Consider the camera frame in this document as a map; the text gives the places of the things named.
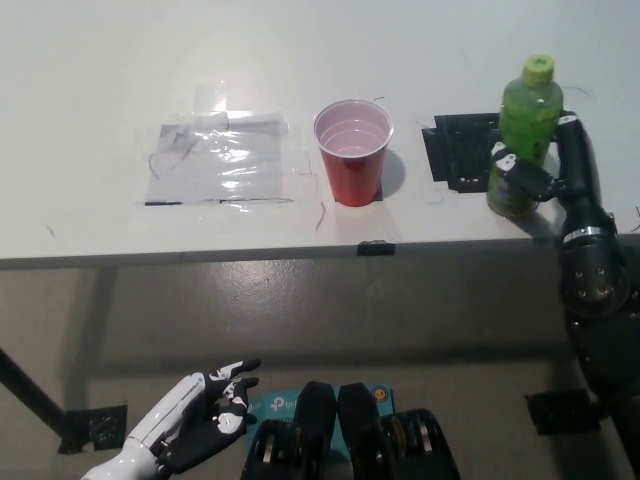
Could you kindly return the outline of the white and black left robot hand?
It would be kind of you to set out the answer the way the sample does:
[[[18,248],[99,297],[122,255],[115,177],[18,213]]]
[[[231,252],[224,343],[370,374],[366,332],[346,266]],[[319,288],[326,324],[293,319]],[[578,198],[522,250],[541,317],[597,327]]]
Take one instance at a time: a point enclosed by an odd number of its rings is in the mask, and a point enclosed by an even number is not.
[[[182,474],[223,451],[256,422],[248,390],[256,377],[242,377],[261,365],[243,360],[180,380],[134,427],[127,438],[152,456],[159,475]]]

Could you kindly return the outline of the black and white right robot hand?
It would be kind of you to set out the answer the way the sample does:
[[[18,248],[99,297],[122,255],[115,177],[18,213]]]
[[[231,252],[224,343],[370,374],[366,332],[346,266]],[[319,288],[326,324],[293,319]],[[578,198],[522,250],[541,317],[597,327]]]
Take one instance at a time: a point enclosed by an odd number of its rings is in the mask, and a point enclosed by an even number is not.
[[[517,193],[536,202],[558,200],[565,211],[560,230],[562,243],[581,237],[614,237],[617,234],[615,222],[601,206],[590,140],[574,112],[561,113],[553,140],[559,159],[556,177],[543,167],[519,158],[502,142],[496,143],[491,150],[498,177]]]

